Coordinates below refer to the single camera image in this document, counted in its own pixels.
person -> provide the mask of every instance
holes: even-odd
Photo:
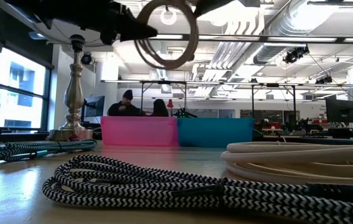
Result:
[[[122,96],[122,101],[114,103],[107,111],[108,116],[141,116],[140,109],[133,106],[131,101],[133,99],[132,90],[126,90]]]
[[[154,101],[153,113],[150,116],[169,116],[164,100],[158,99]]]

blue plastic bin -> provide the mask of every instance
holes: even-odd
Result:
[[[179,118],[179,145],[184,147],[226,147],[252,141],[250,118]]]

teal braided cable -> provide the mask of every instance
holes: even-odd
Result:
[[[0,161],[36,159],[61,152],[90,151],[97,146],[93,139],[74,142],[8,142],[0,146]]]

metal candlestick lamp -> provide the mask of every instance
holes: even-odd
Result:
[[[81,77],[83,67],[80,64],[80,54],[85,44],[85,39],[80,35],[70,37],[72,49],[74,51],[74,62],[70,65],[71,79],[64,93],[64,105],[68,108],[68,114],[65,116],[65,124],[59,129],[50,131],[50,140],[64,141],[73,134],[81,139],[91,139],[93,130],[85,129],[80,124],[80,108],[84,105],[84,98],[81,86]]]

plastic bin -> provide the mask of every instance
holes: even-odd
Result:
[[[178,146],[177,118],[104,116],[101,136],[106,145]]]
[[[180,146],[226,147],[252,141],[251,118],[179,118],[177,122]]]

